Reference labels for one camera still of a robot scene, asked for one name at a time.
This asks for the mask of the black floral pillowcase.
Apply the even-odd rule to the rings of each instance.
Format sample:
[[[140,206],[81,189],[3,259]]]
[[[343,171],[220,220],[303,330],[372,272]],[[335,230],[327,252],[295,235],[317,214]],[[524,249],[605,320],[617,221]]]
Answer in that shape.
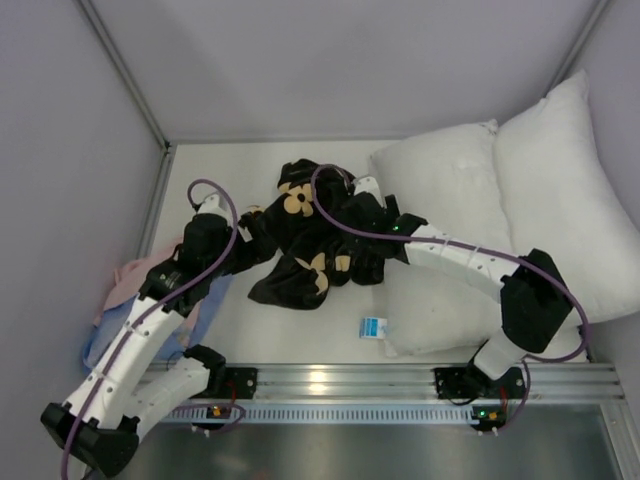
[[[309,159],[285,164],[277,182],[276,200],[252,214],[269,256],[281,254],[275,267],[257,281],[248,298],[284,309],[318,309],[333,287],[383,283],[386,258],[376,247],[358,245],[357,238],[327,221],[322,207],[339,222],[373,232],[358,224],[362,214],[347,212],[354,196],[355,176],[340,167],[320,169]]]

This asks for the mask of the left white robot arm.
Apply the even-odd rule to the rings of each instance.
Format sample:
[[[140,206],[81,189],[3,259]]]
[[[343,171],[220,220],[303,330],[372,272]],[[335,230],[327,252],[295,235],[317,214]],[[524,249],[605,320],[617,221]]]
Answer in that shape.
[[[209,293],[210,285],[250,267],[254,215],[200,210],[171,256],[153,267],[128,317],[82,384],[50,403],[41,422],[62,450],[60,476],[77,460],[107,478],[130,463],[146,435],[168,414],[226,382],[226,359],[194,345],[161,377],[139,384],[158,351]]]

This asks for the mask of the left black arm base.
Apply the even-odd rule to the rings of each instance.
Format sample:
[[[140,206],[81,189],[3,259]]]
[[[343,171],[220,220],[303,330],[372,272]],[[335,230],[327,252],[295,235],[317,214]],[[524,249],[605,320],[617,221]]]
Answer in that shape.
[[[217,369],[210,375],[206,388],[195,398],[221,400],[252,400],[259,370],[253,367],[229,367]]]

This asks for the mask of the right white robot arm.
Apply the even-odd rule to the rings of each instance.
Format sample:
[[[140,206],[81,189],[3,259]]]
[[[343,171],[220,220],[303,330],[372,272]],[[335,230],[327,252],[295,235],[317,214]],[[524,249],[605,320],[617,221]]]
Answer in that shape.
[[[466,377],[497,381],[528,355],[544,352],[575,309],[549,254],[533,249],[513,256],[447,237],[426,219],[385,207],[361,192],[342,207],[338,219],[354,243],[387,260],[438,271],[491,298],[500,307],[501,327],[475,353]]]

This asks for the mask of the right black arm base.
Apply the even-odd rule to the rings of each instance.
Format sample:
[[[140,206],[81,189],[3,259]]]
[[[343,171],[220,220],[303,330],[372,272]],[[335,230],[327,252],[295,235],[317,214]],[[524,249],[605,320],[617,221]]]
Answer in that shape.
[[[511,367],[497,380],[472,365],[439,367],[433,373],[437,397],[456,405],[475,400],[522,399],[525,393],[526,381],[518,367]]]

